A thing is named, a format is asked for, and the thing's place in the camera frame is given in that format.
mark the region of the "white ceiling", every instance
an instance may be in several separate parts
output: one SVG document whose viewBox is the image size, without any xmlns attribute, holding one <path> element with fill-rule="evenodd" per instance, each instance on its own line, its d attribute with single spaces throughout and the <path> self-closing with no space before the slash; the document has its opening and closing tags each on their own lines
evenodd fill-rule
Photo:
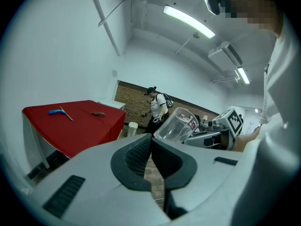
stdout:
<svg viewBox="0 0 301 226">
<path fill-rule="evenodd" d="M 247 24 L 242 19 L 226 18 L 224 13 L 215 16 L 208 11 L 204 0 L 147 0 L 145 9 L 143 9 L 141 1 L 143 0 L 132 3 L 135 29 L 142 29 L 143 18 L 144 29 L 183 44 L 196 32 L 196 29 L 163 14 L 165 5 L 174 7 L 202 22 L 216 34 L 211 39 L 201 34 L 199 39 L 193 38 L 185 46 L 203 59 L 205 58 L 203 63 L 206 66 L 208 66 L 206 59 L 209 50 L 217 47 L 223 41 L 229 41 L 243 60 L 243 67 L 251 85 L 257 82 L 261 84 L 264 67 L 269 62 L 276 41 L 276 37 L 272 33 L 258 30 L 255 25 Z M 223 75 L 216 69 L 213 71 L 215 73 L 211 73 L 212 79 L 235 75 L 233 71 L 226 71 L 226 74 Z"/>
</svg>

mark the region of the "white t-shirt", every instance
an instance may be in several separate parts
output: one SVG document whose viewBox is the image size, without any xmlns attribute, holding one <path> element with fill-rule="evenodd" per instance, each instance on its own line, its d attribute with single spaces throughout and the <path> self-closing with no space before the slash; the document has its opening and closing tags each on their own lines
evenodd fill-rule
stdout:
<svg viewBox="0 0 301 226">
<path fill-rule="evenodd" d="M 161 105 L 166 104 L 166 100 L 164 95 L 157 94 L 157 99 L 153 98 L 150 105 L 150 115 L 155 116 L 156 114 L 161 112 Z"/>
<path fill-rule="evenodd" d="M 284 16 L 283 28 L 277 39 L 268 67 L 264 72 L 264 102 L 258 139 L 275 125 L 300 121 L 301 113 L 301 45 L 298 36 Z"/>
</svg>

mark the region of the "black rubber grip pad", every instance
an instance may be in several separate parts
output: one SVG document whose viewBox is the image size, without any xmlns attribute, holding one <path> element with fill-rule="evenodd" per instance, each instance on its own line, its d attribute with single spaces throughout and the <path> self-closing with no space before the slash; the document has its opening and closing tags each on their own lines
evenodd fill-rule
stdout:
<svg viewBox="0 0 301 226">
<path fill-rule="evenodd" d="M 72 175 L 44 204 L 43 208 L 61 218 L 86 179 Z"/>
<path fill-rule="evenodd" d="M 228 159 L 228 158 L 224 158 L 224 157 L 216 157 L 214 159 L 214 161 L 219 161 L 221 163 L 225 163 L 225 164 L 228 164 L 228 165 L 232 165 L 232 166 L 235 166 L 236 163 L 238 162 L 237 160 L 232 160 L 232 159 Z"/>
</svg>

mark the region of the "red tablecloth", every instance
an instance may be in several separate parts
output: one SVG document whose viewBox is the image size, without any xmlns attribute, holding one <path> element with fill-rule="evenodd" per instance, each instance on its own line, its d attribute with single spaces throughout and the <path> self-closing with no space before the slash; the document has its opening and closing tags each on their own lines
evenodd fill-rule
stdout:
<svg viewBox="0 0 301 226">
<path fill-rule="evenodd" d="M 60 106 L 74 121 L 61 113 L 48 114 Z M 104 112 L 106 116 L 94 116 L 92 111 Z M 42 137 L 70 158 L 92 146 L 116 140 L 126 117 L 123 110 L 91 100 L 31 106 L 24 108 L 23 113 Z"/>
</svg>

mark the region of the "table leg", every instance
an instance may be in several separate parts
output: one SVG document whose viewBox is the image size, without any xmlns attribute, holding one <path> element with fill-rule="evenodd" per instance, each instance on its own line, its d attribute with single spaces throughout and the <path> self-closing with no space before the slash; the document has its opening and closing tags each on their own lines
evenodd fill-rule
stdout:
<svg viewBox="0 0 301 226">
<path fill-rule="evenodd" d="M 43 152 L 43 150 L 42 150 L 42 147 L 41 147 L 41 145 L 40 145 L 40 142 L 39 142 L 39 139 L 38 139 L 38 135 L 37 135 L 37 131 L 36 131 L 36 129 L 32 126 L 31 123 L 30 123 L 30 131 L 31 131 L 31 133 L 32 133 L 32 139 L 33 139 L 33 142 L 34 142 L 36 148 L 38 149 L 38 152 L 39 152 L 39 154 L 40 154 L 40 156 L 41 156 L 41 159 L 42 159 L 42 162 L 43 162 L 44 166 L 45 166 L 46 168 L 49 168 L 50 166 L 49 166 L 49 164 L 48 164 L 48 161 L 47 161 L 47 159 L 46 159 L 46 157 L 45 157 L 45 155 L 44 155 L 44 152 Z"/>
</svg>

